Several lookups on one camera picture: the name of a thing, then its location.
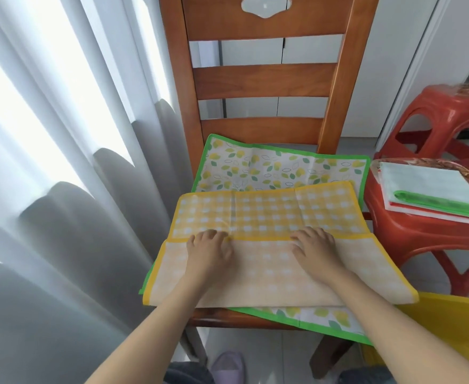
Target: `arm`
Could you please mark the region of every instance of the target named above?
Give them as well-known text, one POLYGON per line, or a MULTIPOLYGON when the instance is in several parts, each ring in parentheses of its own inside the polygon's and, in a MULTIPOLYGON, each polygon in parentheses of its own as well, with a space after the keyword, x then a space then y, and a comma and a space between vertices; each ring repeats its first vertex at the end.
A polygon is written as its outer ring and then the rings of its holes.
POLYGON ((181 334, 202 295, 229 265, 225 232, 207 230, 187 242, 185 275, 174 290, 97 368, 86 384, 161 384, 181 334))
POLYGON ((307 227, 291 237, 304 246, 293 249, 302 268, 331 287, 355 314, 397 383, 469 383, 469 361, 348 271, 330 234, 307 227))

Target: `stack of folded cloths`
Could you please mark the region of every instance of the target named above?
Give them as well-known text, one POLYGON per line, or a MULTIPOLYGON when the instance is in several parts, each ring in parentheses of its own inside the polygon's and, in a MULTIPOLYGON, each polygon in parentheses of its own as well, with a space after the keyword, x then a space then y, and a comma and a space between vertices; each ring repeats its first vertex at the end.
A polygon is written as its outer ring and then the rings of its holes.
POLYGON ((469 183, 459 171, 380 164, 386 210, 469 224, 469 183))

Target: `forearm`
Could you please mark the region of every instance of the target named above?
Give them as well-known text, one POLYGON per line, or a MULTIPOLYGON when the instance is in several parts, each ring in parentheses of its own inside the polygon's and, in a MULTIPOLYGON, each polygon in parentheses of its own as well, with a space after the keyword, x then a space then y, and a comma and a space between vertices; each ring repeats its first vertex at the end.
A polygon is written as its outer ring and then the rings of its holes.
POLYGON ((469 382, 469 362, 351 272, 332 284, 399 384, 469 382))
POLYGON ((182 279, 86 384, 161 384, 201 289, 182 279))

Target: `person's left arm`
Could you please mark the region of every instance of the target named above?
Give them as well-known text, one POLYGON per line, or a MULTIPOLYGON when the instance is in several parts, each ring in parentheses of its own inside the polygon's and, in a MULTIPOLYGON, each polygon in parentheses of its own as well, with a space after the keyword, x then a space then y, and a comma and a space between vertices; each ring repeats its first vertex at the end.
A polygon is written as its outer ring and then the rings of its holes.
POLYGON ((161 384, 174 350, 202 295, 229 265, 225 232, 207 230, 187 242, 185 275, 174 290, 97 368, 85 384, 161 384))

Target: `chair backrest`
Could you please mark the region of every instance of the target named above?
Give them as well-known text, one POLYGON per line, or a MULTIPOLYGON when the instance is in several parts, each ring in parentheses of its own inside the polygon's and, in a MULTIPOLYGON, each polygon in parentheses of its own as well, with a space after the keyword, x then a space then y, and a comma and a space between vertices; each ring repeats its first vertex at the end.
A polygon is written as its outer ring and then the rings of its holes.
POLYGON ((335 154, 379 0, 292 0, 263 19, 242 0, 160 0, 188 153, 195 174, 208 135, 244 143, 317 144, 335 154), (193 69, 189 41, 344 34, 338 63, 219 66, 193 69), (329 97, 325 118, 202 120, 198 100, 329 97))

